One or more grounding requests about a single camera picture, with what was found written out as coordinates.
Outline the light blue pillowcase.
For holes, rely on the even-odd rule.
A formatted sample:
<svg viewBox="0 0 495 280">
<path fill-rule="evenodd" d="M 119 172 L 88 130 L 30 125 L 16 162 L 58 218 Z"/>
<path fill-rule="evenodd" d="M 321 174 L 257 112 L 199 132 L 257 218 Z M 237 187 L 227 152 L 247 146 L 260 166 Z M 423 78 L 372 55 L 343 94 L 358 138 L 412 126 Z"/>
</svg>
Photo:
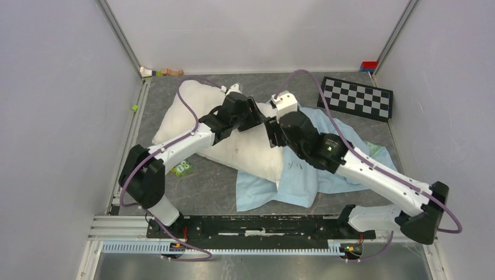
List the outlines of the light blue pillowcase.
<svg viewBox="0 0 495 280">
<path fill-rule="evenodd" d="M 334 126 L 328 116 L 320 109 L 300 107 L 300 110 L 311 120 L 319 132 L 336 134 Z M 334 118 L 335 123 L 349 143 L 359 147 L 374 160 L 397 171 L 392 158 L 386 148 L 377 148 L 374 151 L 372 144 L 363 141 L 355 130 Z M 275 167 L 262 167 L 262 171 L 274 172 L 281 175 L 276 183 L 265 178 L 259 178 L 243 171 L 238 171 L 236 179 L 236 210 L 245 212 L 256 209 L 270 201 L 280 201 L 300 207 L 309 208 L 316 195 L 320 193 L 338 194 L 369 189 L 350 178 L 318 170 L 300 159 L 289 147 L 282 147 L 283 163 L 276 163 L 275 167 L 282 167 L 282 171 L 275 171 Z"/>
</svg>

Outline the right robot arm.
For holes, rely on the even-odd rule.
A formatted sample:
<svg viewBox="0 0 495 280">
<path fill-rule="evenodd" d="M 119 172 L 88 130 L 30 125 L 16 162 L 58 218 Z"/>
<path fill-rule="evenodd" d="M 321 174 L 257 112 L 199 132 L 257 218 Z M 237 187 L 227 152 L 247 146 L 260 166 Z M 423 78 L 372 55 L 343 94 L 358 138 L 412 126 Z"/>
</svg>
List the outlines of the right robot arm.
<svg viewBox="0 0 495 280">
<path fill-rule="evenodd" d="M 341 131 L 319 132 L 300 110 L 264 121 L 271 146 L 287 146 L 312 167 L 352 179 L 390 201 L 385 206 L 346 205 L 337 231 L 345 238 L 370 230 L 400 231 L 409 239 L 433 244 L 449 188 L 408 178 L 365 155 Z"/>
</svg>

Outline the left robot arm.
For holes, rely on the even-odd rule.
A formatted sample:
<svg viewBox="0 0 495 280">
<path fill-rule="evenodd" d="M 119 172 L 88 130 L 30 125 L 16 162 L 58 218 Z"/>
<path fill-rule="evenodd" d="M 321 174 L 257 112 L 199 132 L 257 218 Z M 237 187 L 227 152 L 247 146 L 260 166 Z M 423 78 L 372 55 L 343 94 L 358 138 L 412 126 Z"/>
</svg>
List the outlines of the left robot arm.
<svg viewBox="0 0 495 280">
<path fill-rule="evenodd" d="M 263 123 L 264 115 L 254 98 L 239 92 L 227 94 L 223 103 L 195 118 L 194 126 L 179 136 L 148 148 L 133 146 L 118 179 L 123 193 L 161 222 L 168 237 L 183 231 L 179 210 L 165 195 L 165 175 L 189 156 L 216 145 L 232 131 L 249 130 Z"/>
</svg>

